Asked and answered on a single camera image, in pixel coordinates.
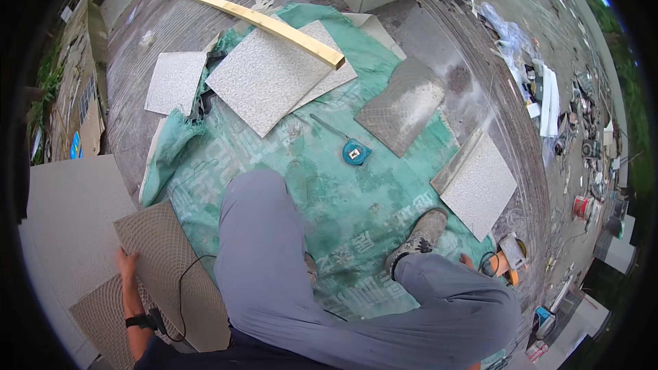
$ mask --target paint bucket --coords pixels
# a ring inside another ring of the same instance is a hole
[[[590,197],[576,196],[576,200],[574,200],[573,212],[580,220],[588,218],[592,212],[592,202],[590,199]]]

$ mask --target work boot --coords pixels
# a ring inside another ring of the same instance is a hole
[[[395,281],[395,267],[399,259],[407,254],[431,253],[436,239],[443,233],[446,224],[448,224],[448,213],[439,208],[428,210],[416,220],[416,225],[409,234],[407,241],[388,255],[383,263],[393,281]]]
[[[306,263],[306,274],[308,275],[308,280],[310,285],[314,285],[318,280],[318,267],[315,265],[315,260],[308,251],[304,253],[304,262]]]

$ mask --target blue tape measure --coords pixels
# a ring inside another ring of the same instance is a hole
[[[354,165],[354,166],[360,166],[360,165],[363,164],[363,162],[366,160],[366,158],[370,155],[370,153],[373,152],[373,149],[371,149],[368,146],[366,146],[365,144],[359,142],[357,139],[350,138],[345,133],[343,133],[339,130],[336,130],[335,128],[329,126],[324,120],[318,118],[315,114],[311,113],[310,116],[313,119],[320,122],[325,127],[329,128],[334,133],[345,136],[345,138],[348,140],[348,142],[343,146],[343,160],[345,160],[346,163]]]

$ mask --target black watch strap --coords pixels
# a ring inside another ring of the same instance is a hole
[[[141,329],[148,327],[146,315],[143,313],[136,314],[135,317],[128,317],[126,319],[126,328],[131,326],[139,326]]]

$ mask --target yellow wooden strip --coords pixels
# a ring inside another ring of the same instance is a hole
[[[239,17],[240,19],[248,21],[252,25],[272,33],[276,37],[281,37],[293,45],[299,46],[301,50],[310,54],[314,58],[321,60],[334,70],[337,70],[343,65],[343,63],[345,63],[345,56],[341,53],[336,52],[331,47],[308,35],[304,35],[299,30],[263,15],[262,13],[254,12],[251,9],[247,9],[239,4],[228,2],[227,0],[196,1]]]

